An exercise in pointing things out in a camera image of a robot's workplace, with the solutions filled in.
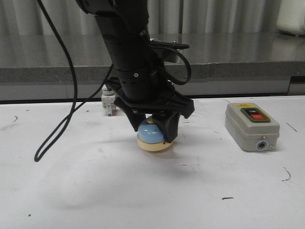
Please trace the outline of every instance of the white tabletop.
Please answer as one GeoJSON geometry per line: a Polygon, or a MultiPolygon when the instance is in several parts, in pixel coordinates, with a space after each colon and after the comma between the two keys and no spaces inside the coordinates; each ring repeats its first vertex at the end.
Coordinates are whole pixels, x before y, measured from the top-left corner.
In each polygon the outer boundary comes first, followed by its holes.
{"type": "Polygon", "coordinates": [[[87,103],[35,163],[70,105],[0,105],[1,229],[304,228],[305,97],[197,99],[157,154],[137,146],[123,112],[87,103]],[[256,103],[281,125],[274,151],[240,149],[228,102],[256,103]]]}

